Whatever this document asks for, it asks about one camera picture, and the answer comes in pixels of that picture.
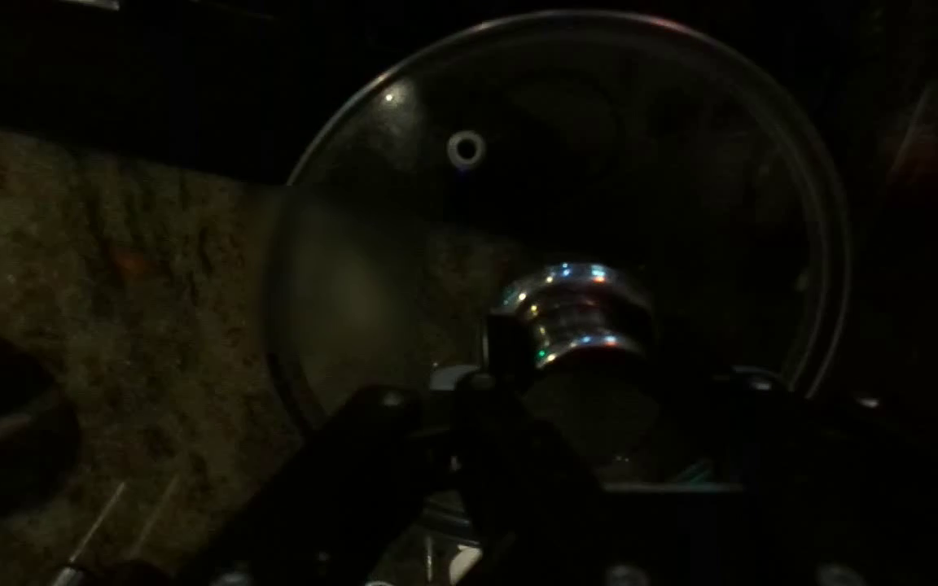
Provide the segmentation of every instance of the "stone surface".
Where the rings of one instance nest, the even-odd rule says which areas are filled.
[[[0,336],[75,405],[60,494],[0,518],[0,586],[41,583],[119,482],[83,561],[185,559],[298,445],[261,359],[248,234],[261,190],[0,130]]]

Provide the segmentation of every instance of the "granite countertop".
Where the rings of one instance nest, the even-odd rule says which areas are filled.
[[[82,433],[57,497],[0,518],[0,586],[44,582],[123,481],[86,562],[118,561],[175,479],[142,550],[172,570],[297,449],[256,330],[263,193],[0,130],[0,336]]]

